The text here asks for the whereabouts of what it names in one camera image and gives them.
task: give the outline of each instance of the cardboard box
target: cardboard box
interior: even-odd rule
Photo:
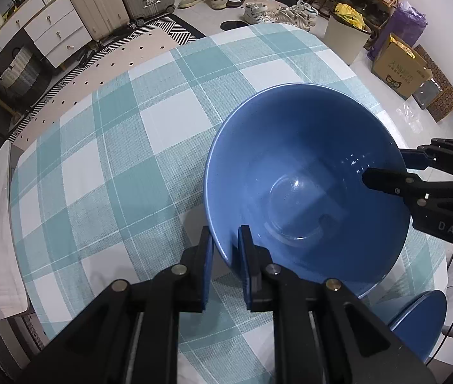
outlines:
[[[372,64],[372,73],[406,100],[433,77],[426,67],[427,62],[418,53],[390,33]]]

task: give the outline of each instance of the rug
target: rug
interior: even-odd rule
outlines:
[[[8,135],[8,139],[13,143],[18,136],[25,129],[26,125],[40,112],[42,107],[47,104],[52,98],[54,98],[59,91],[64,88],[68,83],[73,81],[79,74],[84,70],[93,66],[97,61],[102,59],[104,56],[115,51],[119,47],[122,47],[126,43],[129,43],[131,40],[136,39],[137,37],[152,31],[155,28],[161,28],[164,30],[169,37],[171,37],[179,46],[184,45],[189,42],[194,42],[197,39],[205,37],[205,35],[191,26],[189,23],[182,20],[180,17],[170,13],[165,14],[159,18],[152,20],[151,22],[145,24],[140,28],[136,28],[130,35],[120,40],[117,40],[110,45],[107,45],[101,51],[95,53],[88,63],[85,66],[77,66],[71,72],[69,72],[64,78],[58,81],[54,86],[45,93],[43,97],[35,104],[33,110],[28,113],[13,129]]]

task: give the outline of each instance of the trash can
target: trash can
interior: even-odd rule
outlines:
[[[347,65],[350,65],[358,56],[372,31],[366,25],[365,30],[355,28],[333,11],[330,11],[330,14],[323,42]]]

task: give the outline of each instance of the checkered tablecloth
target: checkered tablecloth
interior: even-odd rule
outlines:
[[[344,92],[391,127],[351,69],[314,35],[262,24],[129,70],[25,151],[11,185],[13,238],[49,338],[113,279],[152,278],[197,244],[206,224],[203,170],[216,131],[242,101],[287,82]],[[433,289],[443,265],[442,242],[411,228],[396,265],[365,302]],[[181,315],[179,376],[269,382],[272,339],[271,315],[246,311],[240,281],[215,254],[206,312]]]

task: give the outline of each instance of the purple bag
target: purple bag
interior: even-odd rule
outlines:
[[[420,14],[407,1],[402,1],[388,19],[386,26],[381,30],[379,37],[366,55],[373,61],[390,33],[397,35],[407,45],[413,47],[426,26],[425,16]]]

